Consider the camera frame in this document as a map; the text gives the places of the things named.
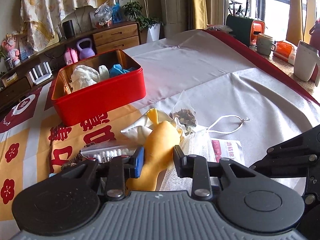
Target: red tin box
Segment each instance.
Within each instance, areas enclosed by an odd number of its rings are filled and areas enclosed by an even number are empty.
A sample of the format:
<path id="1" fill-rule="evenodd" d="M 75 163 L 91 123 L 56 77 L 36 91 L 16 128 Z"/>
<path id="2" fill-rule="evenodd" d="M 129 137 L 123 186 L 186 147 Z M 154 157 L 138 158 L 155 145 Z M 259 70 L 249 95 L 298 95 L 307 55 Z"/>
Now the red tin box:
<path id="1" fill-rule="evenodd" d="M 86 65 L 98 70 L 105 65 L 108 69 L 114 64 L 122 68 L 135 68 L 92 86 L 72 93 L 71 75 L 78 65 Z M 52 94 L 52 103 L 66 126 L 88 120 L 99 114 L 144 98 L 146 87 L 141 66 L 120 49 L 90 57 L 59 70 Z"/>

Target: white planter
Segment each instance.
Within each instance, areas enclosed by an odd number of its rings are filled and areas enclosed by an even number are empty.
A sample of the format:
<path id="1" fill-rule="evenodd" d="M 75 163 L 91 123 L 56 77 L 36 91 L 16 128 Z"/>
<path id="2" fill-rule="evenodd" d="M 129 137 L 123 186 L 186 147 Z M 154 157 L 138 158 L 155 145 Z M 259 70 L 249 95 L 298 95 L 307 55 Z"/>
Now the white planter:
<path id="1" fill-rule="evenodd" d="M 148 29 L 147 34 L 147 43 L 158 41 L 160 34 L 160 23 L 155 24 L 151 28 Z"/>

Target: red tablecloth edge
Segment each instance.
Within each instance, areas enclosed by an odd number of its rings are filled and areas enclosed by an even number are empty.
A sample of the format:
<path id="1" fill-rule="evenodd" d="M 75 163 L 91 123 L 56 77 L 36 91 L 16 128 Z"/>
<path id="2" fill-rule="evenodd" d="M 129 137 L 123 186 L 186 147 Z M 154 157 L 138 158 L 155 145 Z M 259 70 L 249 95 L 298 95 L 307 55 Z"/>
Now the red tablecloth edge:
<path id="1" fill-rule="evenodd" d="M 257 52 L 249 49 L 247 46 L 242 44 L 240 41 L 236 40 L 234 37 L 219 31 L 210 31 L 210 30 L 202 30 L 206 33 L 211 34 L 216 37 L 223 43 L 227 44 L 229 47 L 234 49 L 236 52 L 240 53 L 247 60 L 252 62 L 258 68 L 266 72 L 267 74 L 273 76 L 293 91 L 302 96 L 305 100 L 316 103 L 320 106 L 320 103 L 315 100 L 302 86 L 300 86 L 297 82 L 295 82 L 292 78 L 290 78 L 286 73 L 277 68 L 271 62 L 266 60 L 264 57 L 260 56 Z"/>

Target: white router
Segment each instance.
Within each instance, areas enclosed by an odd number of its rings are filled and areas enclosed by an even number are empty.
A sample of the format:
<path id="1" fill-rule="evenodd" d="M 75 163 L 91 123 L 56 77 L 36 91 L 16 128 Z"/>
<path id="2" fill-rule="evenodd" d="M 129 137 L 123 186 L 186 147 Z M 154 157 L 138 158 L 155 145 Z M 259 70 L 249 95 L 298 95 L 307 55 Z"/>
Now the white router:
<path id="1" fill-rule="evenodd" d="M 29 75 L 31 80 L 35 85 L 42 83 L 43 81 L 49 79 L 52 76 L 52 72 L 48 62 L 43 63 L 43 69 L 41 69 L 40 65 L 37 68 L 33 68 L 29 71 Z"/>

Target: pink figurine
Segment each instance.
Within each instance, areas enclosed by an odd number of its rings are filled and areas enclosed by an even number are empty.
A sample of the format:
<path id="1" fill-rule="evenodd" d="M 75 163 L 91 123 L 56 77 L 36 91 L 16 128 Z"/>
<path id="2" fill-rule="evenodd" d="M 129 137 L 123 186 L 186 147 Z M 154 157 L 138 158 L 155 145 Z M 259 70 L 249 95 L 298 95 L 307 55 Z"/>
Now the pink figurine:
<path id="1" fill-rule="evenodd" d="M 20 52 L 18 49 L 16 49 L 16 39 L 12 34 L 7 34 L 6 40 L 2 42 L 2 46 L 5 48 L 5 50 L 8 52 L 7 56 L 12 59 L 15 65 L 17 65 L 20 62 L 19 55 Z"/>

